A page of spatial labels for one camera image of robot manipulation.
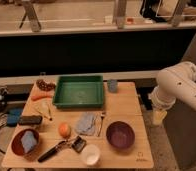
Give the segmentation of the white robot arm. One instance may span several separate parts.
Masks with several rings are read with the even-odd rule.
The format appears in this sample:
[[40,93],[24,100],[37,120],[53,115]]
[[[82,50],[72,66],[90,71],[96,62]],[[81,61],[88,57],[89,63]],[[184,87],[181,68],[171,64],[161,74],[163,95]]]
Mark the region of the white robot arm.
[[152,123],[161,125],[176,100],[196,111],[196,65],[190,61],[180,62],[157,73],[157,86],[149,95],[152,102]]

